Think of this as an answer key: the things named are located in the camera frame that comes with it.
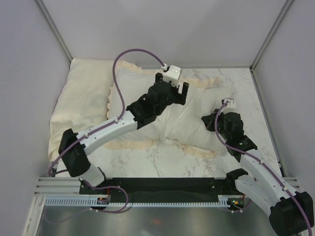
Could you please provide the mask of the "white ruffled pillowcase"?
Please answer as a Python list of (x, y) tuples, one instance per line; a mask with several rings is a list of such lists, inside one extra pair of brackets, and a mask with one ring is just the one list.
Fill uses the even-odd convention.
[(211, 123), (201, 119), (221, 104), (221, 95), (234, 92), (220, 88), (220, 78), (180, 78), (174, 87), (163, 80), (161, 71), (145, 71), (125, 61), (118, 63), (114, 77), (107, 118), (125, 120), (122, 113), (131, 113), (136, 130), (107, 142), (105, 147), (145, 149), (161, 142), (179, 145), (191, 155), (225, 153), (215, 132), (207, 129)]

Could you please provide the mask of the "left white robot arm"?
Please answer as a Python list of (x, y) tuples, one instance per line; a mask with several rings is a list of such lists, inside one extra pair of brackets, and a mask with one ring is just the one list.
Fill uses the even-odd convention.
[(66, 130), (59, 154), (69, 175), (88, 182), (95, 193), (104, 193), (108, 187), (106, 177), (88, 160), (88, 155), (103, 144), (154, 122), (167, 106), (185, 105), (189, 84), (180, 85), (180, 75), (179, 68), (157, 73), (148, 92), (129, 106), (123, 106), (120, 115), (78, 133)]

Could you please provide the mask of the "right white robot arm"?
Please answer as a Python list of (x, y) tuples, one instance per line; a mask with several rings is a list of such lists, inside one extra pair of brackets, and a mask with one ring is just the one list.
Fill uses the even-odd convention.
[(306, 191), (299, 192), (265, 162), (256, 144), (244, 134), (240, 114), (216, 109), (201, 119), (206, 130), (214, 132), (241, 165), (227, 173), (227, 192), (245, 194), (265, 212), (277, 235), (293, 236), (304, 231), (313, 235), (312, 197)]

